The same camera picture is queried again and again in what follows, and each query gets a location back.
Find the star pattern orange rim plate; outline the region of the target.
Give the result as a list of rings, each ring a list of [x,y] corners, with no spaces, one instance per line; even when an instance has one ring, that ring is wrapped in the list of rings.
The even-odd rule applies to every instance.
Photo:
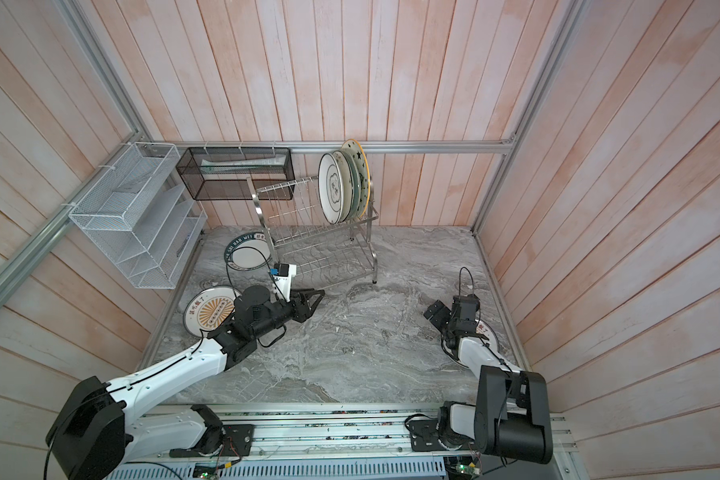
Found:
[[[356,219],[359,219],[359,218],[362,218],[366,214],[368,207],[369,207],[369,203],[370,203],[370,197],[371,197],[370,169],[369,169],[368,161],[364,154],[364,151],[357,141],[355,141],[353,139],[349,139],[343,143],[342,147],[347,147],[353,152],[353,157],[356,160],[356,163],[360,170],[361,176],[363,177],[363,203],[362,203],[362,207],[361,207],[362,215],[359,216],[358,218],[356,218]]]

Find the white plate green outline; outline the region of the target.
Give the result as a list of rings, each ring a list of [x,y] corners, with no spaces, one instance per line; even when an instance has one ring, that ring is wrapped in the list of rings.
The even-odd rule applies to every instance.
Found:
[[[333,152],[322,156],[318,171],[320,205],[329,224],[336,224],[342,218],[344,189],[337,157]]]

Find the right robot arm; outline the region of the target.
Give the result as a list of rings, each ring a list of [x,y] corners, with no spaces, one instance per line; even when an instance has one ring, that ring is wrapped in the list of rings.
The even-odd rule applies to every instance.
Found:
[[[474,294],[456,295],[451,307],[436,301],[424,317],[440,333],[441,348],[477,378],[473,405],[446,402],[437,420],[438,441],[480,454],[547,464],[553,438],[547,383],[501,355],[493,329],[481,319]]]

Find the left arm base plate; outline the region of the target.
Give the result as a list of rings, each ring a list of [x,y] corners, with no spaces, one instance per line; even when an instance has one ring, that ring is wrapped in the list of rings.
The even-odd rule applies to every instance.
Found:
[[[187,448],[174,448],[169,451],[171,458],[189,458],[199,456],[245,457],[250,454],[254,438],[253,424],[222,424],[211,426]]]

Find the orange sunburst plate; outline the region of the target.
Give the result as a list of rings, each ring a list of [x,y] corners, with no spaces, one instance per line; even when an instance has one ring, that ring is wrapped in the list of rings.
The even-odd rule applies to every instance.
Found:
[[[493,352],[499,352],[499,343],[496,333],[489,324],[480,320],[477,322],[476,333],[481,336],[487,347]]]
[[[230,286],[215,286],[198,293],[183,314],[185,330],[195,336],[216,329],[233,311],[240,292]]]

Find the mint green flower plate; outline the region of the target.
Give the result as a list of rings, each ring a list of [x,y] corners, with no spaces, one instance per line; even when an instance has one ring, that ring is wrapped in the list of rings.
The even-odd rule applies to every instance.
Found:
[[[363,177],[361,176],[356,160],[353,157],[353,152],[347,147],[342,147],[341,152],[343,153],[350,170],[352,200],[346,221],[351,221],[362,215]]]

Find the cream floral plate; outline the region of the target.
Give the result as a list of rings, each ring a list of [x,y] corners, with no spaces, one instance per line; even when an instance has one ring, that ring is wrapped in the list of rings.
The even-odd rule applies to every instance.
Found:
[[[349,163],[344,153],[341,150],[335,150],[332,152],[332,156],[338,165],[343,192],[342,209],[339,222],[344,222],[349,216],[350,207],[352,206],[353,201],[354,190],[352,177]]]

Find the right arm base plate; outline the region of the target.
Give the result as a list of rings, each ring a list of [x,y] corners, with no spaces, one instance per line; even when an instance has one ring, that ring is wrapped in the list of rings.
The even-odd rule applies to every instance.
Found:
[[[404,421],[414,452],[467,450],[471,442],[467,437],[447,434],[438,419],[413,415]]]

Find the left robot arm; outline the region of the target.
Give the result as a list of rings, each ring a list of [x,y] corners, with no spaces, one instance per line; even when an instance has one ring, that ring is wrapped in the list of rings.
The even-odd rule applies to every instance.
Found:
[[[254,285],[234,300],[232,312],[199,342],[174,356],[108,382],[89,377],[72,390],[45,442],[69,479],[103,479],[121,463],[164,451],[199,456],[240,454],[213,410],[195,404],[172,415],[145,415],[187,387],[232,369],[261,347],[261,337],[286,333],[290,321],[310,319],[325,293],[295,289],[274,300]]]

